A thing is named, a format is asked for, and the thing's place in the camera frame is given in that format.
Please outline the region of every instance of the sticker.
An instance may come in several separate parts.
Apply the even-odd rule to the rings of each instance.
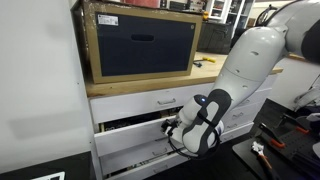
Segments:
[[[98,23],[103,25],[118,26],[118,17],[98,14]]]

